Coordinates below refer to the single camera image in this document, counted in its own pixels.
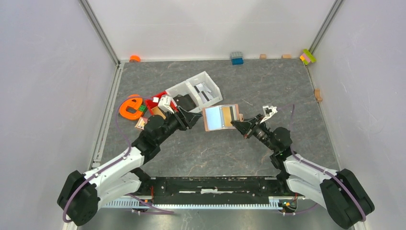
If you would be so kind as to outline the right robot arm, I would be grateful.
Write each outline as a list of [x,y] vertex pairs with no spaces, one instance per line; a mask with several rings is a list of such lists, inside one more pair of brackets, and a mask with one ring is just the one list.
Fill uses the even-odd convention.
[[323,207],[331,219],[348,229],[374,212],[375,205],[348,169],[340,171],[322,167],[296,153],[290,131],[284,127],[270,130],[258,115],[244,121],[232,121],[244,138],[255,137],[273,154],[271,162],[281,172],[277,175],[277,191],[288,196],[292,192],[304,195]]

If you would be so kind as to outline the gold striped credit card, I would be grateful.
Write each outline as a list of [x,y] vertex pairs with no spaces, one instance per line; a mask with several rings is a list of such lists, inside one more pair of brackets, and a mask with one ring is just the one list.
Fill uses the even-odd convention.
[[233,121],[238,121],[238,105],[237,104],[229,104],[222,106],[222,113],[223,113],[223,121],[225,128],[234,128],[232,125]]

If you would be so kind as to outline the tan leather card holder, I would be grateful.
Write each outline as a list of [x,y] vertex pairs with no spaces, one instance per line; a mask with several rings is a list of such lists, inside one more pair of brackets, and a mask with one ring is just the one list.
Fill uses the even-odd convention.
[[[202,110],[205,131],[209,132],[224,129],[236,129],[224,127],[222,106],[223,105],[210,106]],[[239,116],[238,121],[243,121],[244,116],[242,113],[239,112],[239,107],[238,107],[238,116]]]

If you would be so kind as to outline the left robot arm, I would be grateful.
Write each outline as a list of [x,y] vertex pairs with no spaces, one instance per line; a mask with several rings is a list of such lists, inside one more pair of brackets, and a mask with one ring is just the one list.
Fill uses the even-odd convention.
[[128,142],[121,154],[85,173],[71,172],[57,199],[63,209],[63,221],[82,226],[101,207],[117,198],[134,192],[147,194],[150,181],[141,177],[137,169],[152,160],[160,152],[160,145],[172,134],[193,128],[202,116],[180,106],[174,113],[167,112],[165,118],[152,115],[138,138]]

